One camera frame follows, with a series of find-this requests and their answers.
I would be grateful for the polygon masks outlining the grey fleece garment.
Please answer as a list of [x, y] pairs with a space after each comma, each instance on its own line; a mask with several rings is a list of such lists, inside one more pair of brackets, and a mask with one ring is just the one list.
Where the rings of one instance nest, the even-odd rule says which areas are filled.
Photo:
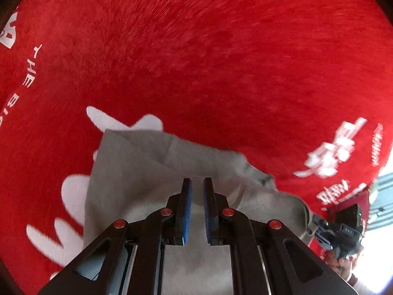
[[188, 242], [167, 247], [163, 294], [231, 294], [230, 254], [226, 246], [209, 246], [205, 228], [203, 180], [249, 219], [283, 222], [309, 244], [311, 212], [297, 196], [279, 192], [271, 175], [246, 157], [159, 131], [106, 131], [93, 165], [85, 202], [84, 243], [90, 244], [114, 220], [136, 222], [164, 207], [193, 184]]

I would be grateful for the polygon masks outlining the red printed bed blanket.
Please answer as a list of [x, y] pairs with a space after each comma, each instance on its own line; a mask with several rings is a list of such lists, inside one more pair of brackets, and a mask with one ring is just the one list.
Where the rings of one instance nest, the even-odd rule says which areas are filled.
[[375, 0], [22, 0], [1, 30], [1, 259], [36, 293], [81, 249], [107, 129], [242, 153], [315, 211], [392, 149]]

